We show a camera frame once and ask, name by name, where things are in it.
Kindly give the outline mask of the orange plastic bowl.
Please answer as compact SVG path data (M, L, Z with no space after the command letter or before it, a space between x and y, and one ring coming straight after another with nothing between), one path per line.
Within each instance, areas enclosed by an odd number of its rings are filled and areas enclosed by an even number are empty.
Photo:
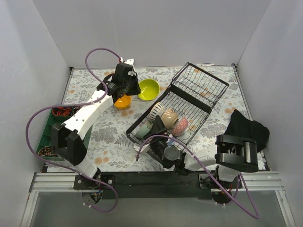
M131 103L131 97L130 96L127 96L127 95L123 95L121 98L119 98L115 103L114 103L114 106L117 108L117 109L121 109L121 110L124 110L126 109L130 103Z

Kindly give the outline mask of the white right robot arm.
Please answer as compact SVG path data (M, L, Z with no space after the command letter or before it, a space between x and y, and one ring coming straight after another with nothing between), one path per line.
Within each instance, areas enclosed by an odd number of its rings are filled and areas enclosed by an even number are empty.
M143 136L149 145L148 154L164 168L174 167L180 175L188 175L205 167L216 165L214 182L220 188L227 187L242 172L258 171L257 143L253 139L221 134L216 137L214 145L199 151L198 155L185 152L185 147L169 145L168 140L176 143L177 139L169 137L160 117L156 117L150 131Z

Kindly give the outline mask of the lime green bowl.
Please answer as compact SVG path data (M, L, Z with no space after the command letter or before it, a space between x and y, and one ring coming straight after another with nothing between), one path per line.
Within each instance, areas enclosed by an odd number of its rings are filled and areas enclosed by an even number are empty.
M157 81L153 79L144 79L139 82L141 93L138 97L143 101L154 100L160 93L160 86Z

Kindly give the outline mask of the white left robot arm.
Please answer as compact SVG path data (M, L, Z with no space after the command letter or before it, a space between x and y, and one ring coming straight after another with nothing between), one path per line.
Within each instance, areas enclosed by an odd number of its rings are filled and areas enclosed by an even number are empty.
M88 100L74 116L62 124L56 123L51 128L53 152L61 159L84 174L84 183L90 189L100 186L100 170L91 163L83 139L102 113L113 106L124 95L133 96L141 92L138 76L134 69L134 59L128 59L116 66L113 75L105 77Z

